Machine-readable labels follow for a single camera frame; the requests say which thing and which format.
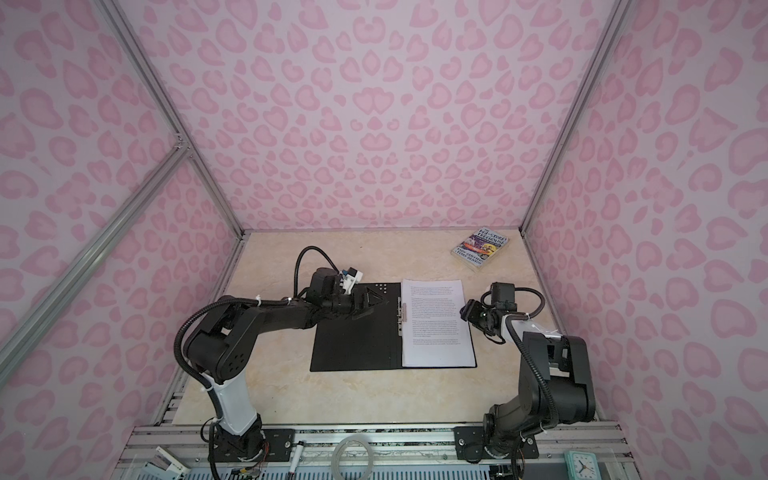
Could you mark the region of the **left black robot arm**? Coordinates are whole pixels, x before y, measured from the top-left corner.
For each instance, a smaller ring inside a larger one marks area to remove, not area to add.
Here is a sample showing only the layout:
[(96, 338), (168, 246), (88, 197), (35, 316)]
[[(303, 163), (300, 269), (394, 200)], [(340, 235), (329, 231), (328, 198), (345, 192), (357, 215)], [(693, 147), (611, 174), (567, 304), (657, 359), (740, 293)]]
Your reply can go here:
[(173, 353), (214, 407), (206, 437), (211, 464), (219, 460), (259, 462), (268, 457), (269, 439), (245, 379), (258, 337), (373, 314), (387, 299), (380, 290), (362, 284), (360, 275), (352, 268), (319, 268), (310, 284), (291, 296), (265, 300), (224, 295), (182, 324)]

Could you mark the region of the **printed paper sheet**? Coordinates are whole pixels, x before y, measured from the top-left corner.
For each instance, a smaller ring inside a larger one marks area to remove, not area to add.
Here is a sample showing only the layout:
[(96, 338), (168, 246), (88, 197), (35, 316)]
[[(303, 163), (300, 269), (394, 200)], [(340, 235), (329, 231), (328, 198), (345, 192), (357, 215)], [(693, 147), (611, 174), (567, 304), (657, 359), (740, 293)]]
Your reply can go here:
[(402, 366), (442, 369), (477, 366), (473, 341), (460, 310), (459, 280), (401, 282)]

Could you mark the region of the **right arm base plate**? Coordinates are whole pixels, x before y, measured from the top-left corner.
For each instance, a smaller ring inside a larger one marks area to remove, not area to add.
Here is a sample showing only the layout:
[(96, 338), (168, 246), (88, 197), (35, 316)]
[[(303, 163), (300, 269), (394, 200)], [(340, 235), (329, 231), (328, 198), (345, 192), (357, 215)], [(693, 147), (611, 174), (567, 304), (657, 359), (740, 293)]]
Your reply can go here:
[[(510, 460), (511, 454), (506, 452), (494, 453), (485, 444), (482, 426), (457, 426), (452, 428), (456, 458), (468, 463), (479, 463), (481, 460)], [(525, 440), (517, 454), (518, 460), (536, 460), (539, 449), (535, 439)]]

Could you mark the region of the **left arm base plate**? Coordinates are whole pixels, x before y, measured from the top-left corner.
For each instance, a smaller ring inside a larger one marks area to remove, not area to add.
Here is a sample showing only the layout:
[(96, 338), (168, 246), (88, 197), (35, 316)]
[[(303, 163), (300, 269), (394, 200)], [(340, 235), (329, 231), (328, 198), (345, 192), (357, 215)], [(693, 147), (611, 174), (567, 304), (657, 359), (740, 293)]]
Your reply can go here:
[(294, 429), (255, 426), (240, 436), (216, 428), (210, 442), (215, 462), (288, 462), (294, 439)]

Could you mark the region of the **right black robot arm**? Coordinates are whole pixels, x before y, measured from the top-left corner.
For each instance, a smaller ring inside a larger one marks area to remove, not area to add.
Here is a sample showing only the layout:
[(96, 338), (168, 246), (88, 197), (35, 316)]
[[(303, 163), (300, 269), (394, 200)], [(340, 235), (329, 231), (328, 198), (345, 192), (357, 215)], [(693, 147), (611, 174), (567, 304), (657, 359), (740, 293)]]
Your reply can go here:
[(572, 335), (517, 332), (546, 301), (536, 289), (494, 282), (460, 310), (462, 320), (497, 345), (514, 344), (521, 356), (517, 396), (490, 408), (483, 419), (482, 449), (514, 458), (535, 435), (561, 424), (590, 422), (597, 410), (586, 341)]

